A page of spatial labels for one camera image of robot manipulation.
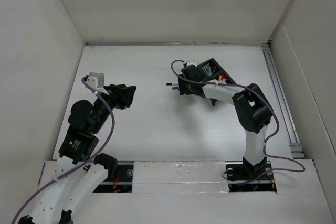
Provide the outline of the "black-capped white marker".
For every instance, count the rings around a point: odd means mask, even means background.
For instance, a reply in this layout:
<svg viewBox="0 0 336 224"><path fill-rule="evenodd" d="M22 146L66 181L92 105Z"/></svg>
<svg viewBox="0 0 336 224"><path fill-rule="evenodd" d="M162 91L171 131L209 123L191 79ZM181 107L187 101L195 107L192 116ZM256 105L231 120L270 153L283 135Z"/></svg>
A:
<svg viewBox="0 0 336 224"><path fill-rule="evenodd" d="M167 82L166 86L179 86L179 84L178 83Z"/></svg>

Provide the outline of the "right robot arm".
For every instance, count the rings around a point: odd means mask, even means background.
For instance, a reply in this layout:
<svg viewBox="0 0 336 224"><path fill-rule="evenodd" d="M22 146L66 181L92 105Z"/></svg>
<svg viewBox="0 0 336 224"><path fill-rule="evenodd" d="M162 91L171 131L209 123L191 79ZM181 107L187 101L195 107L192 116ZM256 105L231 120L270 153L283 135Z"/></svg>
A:
<svg viewBox="0 0 336 224"><path fill-rule="evenodd" d="M268 101L255 83L240 90L236 82L217 63L208 62L198 66L189 61L178 75L180 95L196 95L216 102L227 102L234 106L238 120L245 130L244 172L254 177L266 166L263 143L272 113Z"/></svg>

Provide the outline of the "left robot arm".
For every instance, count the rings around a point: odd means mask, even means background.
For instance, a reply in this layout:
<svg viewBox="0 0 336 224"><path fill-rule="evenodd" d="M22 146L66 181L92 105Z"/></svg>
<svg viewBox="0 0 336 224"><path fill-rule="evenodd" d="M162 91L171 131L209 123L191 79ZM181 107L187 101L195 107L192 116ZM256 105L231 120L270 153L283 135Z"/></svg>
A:
<svg viewBox="0 0 336 224"><path fill-rule="evenodd" d="M73 223L90 194L117 173L117 159L103 153L101 148L96 149L99 142L96 135L107 118L114 117L113 109L131 106L136 86L111 84L101 89L85 86L97 99L94 103L80 100L72 105L54 177L24 203L27 206L42 193L36 208L23 217L16 214L13 223Z"/></svg>

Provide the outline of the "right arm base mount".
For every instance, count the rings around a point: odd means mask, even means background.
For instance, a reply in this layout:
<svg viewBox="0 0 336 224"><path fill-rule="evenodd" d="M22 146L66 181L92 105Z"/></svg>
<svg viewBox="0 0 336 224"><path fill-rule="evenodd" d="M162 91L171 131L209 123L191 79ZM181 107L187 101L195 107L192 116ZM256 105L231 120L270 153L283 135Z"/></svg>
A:
<svg viewBox="0 0 336 224"><path fill-rule="evenodd" d="M230 193L237 192L275 192L276 184L274 176L271 173L263 175L248 184L244 182L257 178L266 170L271 169L270 164L266 164L265 168L253 174L249 172L242 163L228 163L226 164L226 171L223 172L222 177L228 181L228 189Z"/></svg>

